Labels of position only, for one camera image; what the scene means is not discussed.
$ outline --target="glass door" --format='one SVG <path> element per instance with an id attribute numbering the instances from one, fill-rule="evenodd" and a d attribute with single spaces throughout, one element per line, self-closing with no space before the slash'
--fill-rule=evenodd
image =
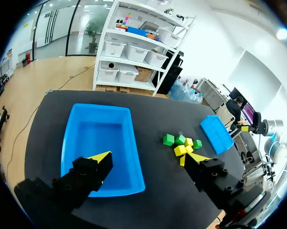
<path id="1" fill-rule="evenodd" d="M 65 56 L 68 29 L 77 0 L 43 4 L 35 35 L 35 59 Z"/>
<path id="2" fill-rule="evenodd" d="M 68 55 L 95 56 L 111 1 L 81 0 L 73 18 Z"/>

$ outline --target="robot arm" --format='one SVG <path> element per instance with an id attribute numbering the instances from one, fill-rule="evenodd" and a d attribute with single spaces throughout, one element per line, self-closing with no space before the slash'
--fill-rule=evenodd
<path id="1" fill-rule="evenodd" d="M 242 131 L 252 132 L 257 135 L 269 136 L 266 141 L 264 151 L 274 163 L 278 163 L 282 158 L 287 157 L 287 142 L 280 142 L 283 130 L 282 120 L 263 120 L 261 114 L 254 113 L 253 125 L 237 125 Z"/>

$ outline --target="small blue tray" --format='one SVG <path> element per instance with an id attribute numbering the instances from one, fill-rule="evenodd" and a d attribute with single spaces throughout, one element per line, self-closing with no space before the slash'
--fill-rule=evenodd
<path id="1" fill-rule="evenodd" d="M 73 160 L 112 152 L 113 168 L 101 188 L 89 197 L 126 196 L 145 189 L 129 108 L 74 104 L 70 113 L 61 156 L 61 176 Z"/>
<path id="2" fill-rule="evenodd" d="M 145 30 L 140 30 L 138 28 L 134 28 L 134 27 L 128 27 L 128 30 L 127 32 L 130 32 L 130 33 L 135 33 L 135 34 L 138 34 L 138 35 L 141 35 L 141 36 L 146 36 L 147 35 L 147 31 Z"/>
<path id="3" fill-rule="evenodd" d="M 201 122 L 201 127 L 205 131 L 217 155 L 233 146 L 234 141 L 218 116 L 208 115 Z"/>

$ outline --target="black tabletop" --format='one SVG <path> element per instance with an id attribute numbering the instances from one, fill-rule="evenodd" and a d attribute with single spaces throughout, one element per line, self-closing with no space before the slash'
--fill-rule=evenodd
<path id="1" fill-rule="evenodd" d="M 199 192 L 179 165 L 172 147 L 162 144 L 165 134 L 200 139 L 195 153 L 216 154 L 200 127 L 210 107 L 169 99 L 111 92 L 54 91 L 48 93 L 34 117 L 25 156 L 25 177 L 39 177 L 51 186 L 60 177 L 62 143 L 75 103 L 128 107 L 142 168 L 145 191 L 125 197 L 87 198 L 72 213 L 111 229 L 204 229 L 220 213 L 205 192 Z M 218 155 L 236 178 L 243 164 L 236 149 Z"/>

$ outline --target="green cube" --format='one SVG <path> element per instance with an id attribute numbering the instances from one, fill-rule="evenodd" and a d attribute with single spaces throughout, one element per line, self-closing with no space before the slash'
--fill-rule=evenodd
<path id="1" fill-rule="evenodd" d="M 172 146 L 174 144 L 174 136 L 166 134 L 163 138 L 163 144 L 166 146 Z"/>
<path id="2" fill-rule="evenodd" d="M 202 142 L 201 142 L 201 140 L 195 140 L 194 142 L 193 142 L 193 149 L 199 149 L 199 148 L 201 148 L 202 147 Z"/>
<path id="3" fill-rule="evenodd" d="M 179 135 L 175 140 L 175 144 L 178 146 L 181 146 L 185 143 L 185 141 L 186 141 L 186 138 L 182 135 Z"/>

